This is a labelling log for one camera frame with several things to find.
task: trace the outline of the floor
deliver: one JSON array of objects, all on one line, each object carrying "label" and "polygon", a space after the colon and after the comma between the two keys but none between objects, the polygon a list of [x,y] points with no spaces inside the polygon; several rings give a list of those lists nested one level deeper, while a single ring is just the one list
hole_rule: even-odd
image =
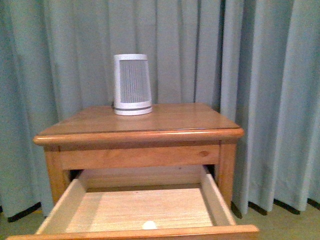
[{"label": "floor", "polygon": [[[43,220],[41,211],[11,223],[0,214],[0,240],[10,235],[33,234]],[[310,205],[300,215],[294,215],[277,205],[267,216],[249,208],[243,219],[235,217],[235,220],[239,225],[256,225],[260,229],[260,240],[320,240],[320,211]]]}]

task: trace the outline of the white space heater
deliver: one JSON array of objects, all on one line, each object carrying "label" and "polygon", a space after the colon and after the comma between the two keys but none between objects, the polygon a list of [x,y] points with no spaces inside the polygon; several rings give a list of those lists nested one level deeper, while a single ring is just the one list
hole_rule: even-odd
[{"label": "white space heater", "polygon": [[144,54],[114,55],[115,114],[141,115],[152,112],[148,58]]}]

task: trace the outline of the wood grain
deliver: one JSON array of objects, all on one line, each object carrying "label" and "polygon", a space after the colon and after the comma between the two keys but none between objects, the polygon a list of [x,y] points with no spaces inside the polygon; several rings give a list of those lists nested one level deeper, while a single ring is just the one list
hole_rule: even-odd
[{"label": "wood grain", "polygon": [[206,165],[219,161],[219,145],[62,150],[62,169]]},{"label": "wood grain", "polygon": [[212,226],[197,188],[89,192],[66,232],[142,230],[147,221],[158,229]]},{"label": "wood grain", "polygon": [[214,166],[215,181],[229,208],[232,200],[236,149],[236,140],[221,141],[219,163]]},{"label": "wood grain", "polygon": [[68,226],[67,223],[75,215],[86,192],[86,186],[80,180],[74,179],[49,216],[41,224],[36,234],[65,233]]},{"label": "wood grain", "polygon": [[203,103],[158,104],[138,116],[114,114],[109,106],[89,107],[40,132],[37,145],[127,142],[214,141],[240,138],[243,130]]},{"label": "wood grain", "polygon": [[188,227],[153,230],[77,232],[10,236],[7,240],[256,240],[254,225]]},{"label": "wood grain", "polygon": [[39,135],[239,128],[204,103],[155,104],[152,107],[149,114],[121,116],[110,106],[92,106]]},{"label": "wood grain", "polygon": [[108,168],[84,170],[89,189],[200,183],[202,165]]},{"label": "wood grain", "polygon": [[206,199],[208,210],[217,226],[236,225],[212,175],[206,168],[201,168],[201,190]]},{"label": "wood grain", "polygon": [[70,171],[63,170],[58,146],[44,148],[46,166],[49,174],[53,203],[57,203],[70,184]]},{"label": "wood grain", "polygon": [[191,129],[128,132],[92,132],[56,135],[37,135],[33,141],[46,145],[84,145],[143,142],[185,142],[238,139],[244,135],[242,128]]}]

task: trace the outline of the heater grille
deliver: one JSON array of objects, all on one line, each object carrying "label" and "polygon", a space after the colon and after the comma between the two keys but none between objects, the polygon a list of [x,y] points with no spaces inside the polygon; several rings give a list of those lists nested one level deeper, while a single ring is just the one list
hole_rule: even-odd
[{"label": "heater grille", "polygon": [[120,60],[121,103],[151,100],[147,60]]}]

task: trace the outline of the table edge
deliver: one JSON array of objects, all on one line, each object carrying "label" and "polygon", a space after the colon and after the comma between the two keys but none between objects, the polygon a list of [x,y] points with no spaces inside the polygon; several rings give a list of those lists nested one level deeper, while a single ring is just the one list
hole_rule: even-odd
[{"label": "table edge", "polygon": [[33,142],[40,146],[89,145],[107,143],[214,141],[239,139],[242,128],[176,129],[158,131],[91,132],[56,135],[36,135]]}]

